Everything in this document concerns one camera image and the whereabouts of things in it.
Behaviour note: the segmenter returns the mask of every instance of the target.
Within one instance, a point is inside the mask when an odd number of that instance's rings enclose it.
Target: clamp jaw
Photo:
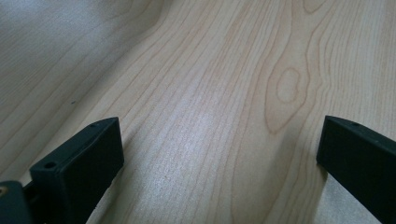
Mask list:
[[[382,223],[396,223],[396,142],[326,116],[317,162]]]
[[[30,169],[0,183],[0,223],[85,223],[124,163],[118,118],[97,121]]]

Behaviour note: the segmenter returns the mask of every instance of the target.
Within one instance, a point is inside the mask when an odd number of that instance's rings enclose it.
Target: wooden table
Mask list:
[[[0,180],[120,117],[89,223],[376,220],[316,164],[325,115],[396,139],[396,1],[2,0]]]

